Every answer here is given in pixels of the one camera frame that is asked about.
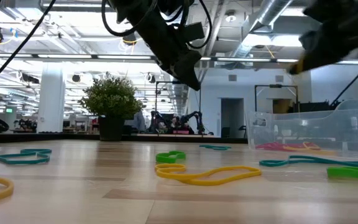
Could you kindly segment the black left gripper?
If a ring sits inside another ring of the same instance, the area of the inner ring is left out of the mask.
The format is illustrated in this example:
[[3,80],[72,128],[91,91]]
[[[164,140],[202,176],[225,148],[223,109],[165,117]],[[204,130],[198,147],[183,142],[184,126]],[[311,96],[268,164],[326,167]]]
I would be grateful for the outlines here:
[[201,85],[195,73],[199,52],[190,50],[182,33],[168,25],[157,9],[158,0],[116,0],[118,21],[127,19],[157,58],[162,70],[195,91]]

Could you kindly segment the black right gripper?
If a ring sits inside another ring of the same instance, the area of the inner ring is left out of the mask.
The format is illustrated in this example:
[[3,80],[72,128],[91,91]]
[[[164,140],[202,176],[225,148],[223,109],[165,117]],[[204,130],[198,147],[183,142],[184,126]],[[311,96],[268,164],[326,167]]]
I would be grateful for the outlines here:
[[289,67],[290,75],[340,62],[358,49],[358,19],[324,19],[318,22],[316,30],[310,30],[300,37],[304,52]]

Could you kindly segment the teal rubber band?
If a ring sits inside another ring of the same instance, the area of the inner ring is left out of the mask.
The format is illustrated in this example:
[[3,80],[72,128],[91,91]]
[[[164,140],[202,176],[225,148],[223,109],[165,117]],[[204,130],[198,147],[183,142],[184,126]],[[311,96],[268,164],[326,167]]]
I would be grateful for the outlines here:
[[205,149],[212,149],[215,151],[226,151],[228,149],[231,149],[230,146],[214,146],[214,145],[199,145],[199,147],[201,148],[205,148]]
[[[7,165],[32,165],[48,163],[50,161],[51,149],[21,149],[18,154],[3,154],[0,155],[0,162]],[[34,156],[32,160],[12,160],[12,158],[21,158]]]
[[260,166],[280,167],[289,164],[310,163],[310,164],[334,164],[349,167],[358,167],[358,161],[336,161],[332,159],[323,159],[313,156],[289,156],[286,160],[262,160],[259,161]]

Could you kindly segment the clear plastic bin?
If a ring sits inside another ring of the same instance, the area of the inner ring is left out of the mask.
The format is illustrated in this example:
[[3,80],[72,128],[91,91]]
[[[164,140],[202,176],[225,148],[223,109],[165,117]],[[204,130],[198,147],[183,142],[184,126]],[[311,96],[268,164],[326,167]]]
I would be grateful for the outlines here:
[[[247,138],[251,149],[358,157],[358,100],[345,100],[331,111],[249,112]],[[321,150],[306,150],[303,142]]]

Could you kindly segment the person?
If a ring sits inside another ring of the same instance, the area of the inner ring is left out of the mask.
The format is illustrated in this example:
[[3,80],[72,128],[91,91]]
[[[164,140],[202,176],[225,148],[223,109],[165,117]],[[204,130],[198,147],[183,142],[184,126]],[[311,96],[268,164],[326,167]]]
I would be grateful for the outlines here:
[[145,119],[144,119],[142,111],[139,111],[134,115],[134,127],[139,132],[145,132],[146,125],[145,125]]

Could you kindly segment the green potted plant black pot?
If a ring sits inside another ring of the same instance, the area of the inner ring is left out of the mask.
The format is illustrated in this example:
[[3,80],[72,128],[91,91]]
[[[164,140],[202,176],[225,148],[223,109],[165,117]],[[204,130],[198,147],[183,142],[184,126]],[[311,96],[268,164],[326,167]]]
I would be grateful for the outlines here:
[[78,103],[98,117],[101,141],[120,141],[125,121],[142,109],[142,102],[135,97],[136,87],[125,77],[94,79],[83,93]]

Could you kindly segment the green rubber band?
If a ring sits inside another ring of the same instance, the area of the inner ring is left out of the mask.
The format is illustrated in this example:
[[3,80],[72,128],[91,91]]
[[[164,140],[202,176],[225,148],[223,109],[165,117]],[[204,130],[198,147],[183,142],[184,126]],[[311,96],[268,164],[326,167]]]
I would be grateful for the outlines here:
[[329,167],[326,172],[329,178],[358,179],[358,167]]
[[186,159],[186,154],[181,151],[170,151],[158,153],[155,160],[159,163],[174,164],[177,160]]

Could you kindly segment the white building pillar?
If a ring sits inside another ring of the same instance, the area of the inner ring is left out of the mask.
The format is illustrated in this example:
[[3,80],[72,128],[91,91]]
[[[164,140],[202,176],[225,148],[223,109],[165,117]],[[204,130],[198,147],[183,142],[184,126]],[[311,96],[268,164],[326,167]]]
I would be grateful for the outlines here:
[[38,133],[63,131],[66,74],[62,63],[43,64],[37,120]]

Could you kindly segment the silver ventilation duct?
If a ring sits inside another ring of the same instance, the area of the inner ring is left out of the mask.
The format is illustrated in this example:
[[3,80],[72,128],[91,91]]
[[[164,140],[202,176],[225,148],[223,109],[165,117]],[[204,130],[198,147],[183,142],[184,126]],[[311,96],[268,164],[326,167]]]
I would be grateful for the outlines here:
[[251,43],[253,34],[259,29],[267,28],[267,32],[272,32],[273,24],[284,10],[294,0],[263,0],[259,11],[247,16],[241,27],[241,41],[233,50],[231,57],[245,58],[250,53],[255,44]]

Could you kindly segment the black aluminium table frame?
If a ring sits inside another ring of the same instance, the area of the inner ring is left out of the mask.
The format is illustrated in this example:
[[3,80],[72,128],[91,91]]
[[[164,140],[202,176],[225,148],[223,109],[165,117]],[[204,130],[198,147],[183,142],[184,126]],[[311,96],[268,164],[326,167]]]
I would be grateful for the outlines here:
[[[87,140],[99,141],[99,135],[95,134],[0,134],[0,143],[8,142],[30,142],[30,141],[54,141],[54,140]],[[195,143],[213,143],[213,144],[247,144],[248,140],[244,138],[217,138],[211,135],[156,135],[156,134],[138,134],[123,135],[121,141],[139,141],[139,142],[195,142]]]

